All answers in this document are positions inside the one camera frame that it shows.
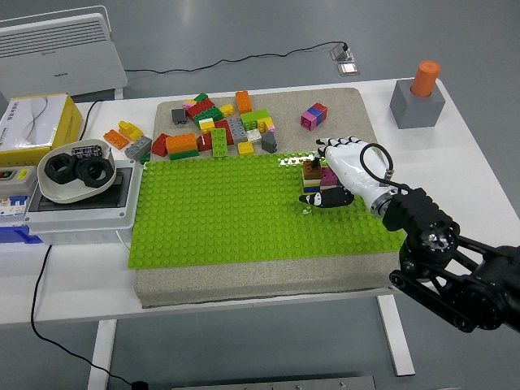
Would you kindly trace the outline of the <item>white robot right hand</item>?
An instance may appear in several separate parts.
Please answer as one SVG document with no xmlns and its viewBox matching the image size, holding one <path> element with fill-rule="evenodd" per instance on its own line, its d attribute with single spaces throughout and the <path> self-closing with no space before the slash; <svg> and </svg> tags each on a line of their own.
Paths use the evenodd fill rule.
<svg viewBox="0 0 520 390">
<path fill-rule="evenodd" d="M 377 143 L 367 143 L 353 136 L 320 138 L 316 143 L 318 151 L 313 164 L 325 160 L 341 187 L 301 195 L 299 200 L 320 208 L 334 208 L 347 206 L 359 196 L 374 216 L 382 217 L 397 193 L 391 183 L 393 160 L 389 152 Z"/>
</svg>

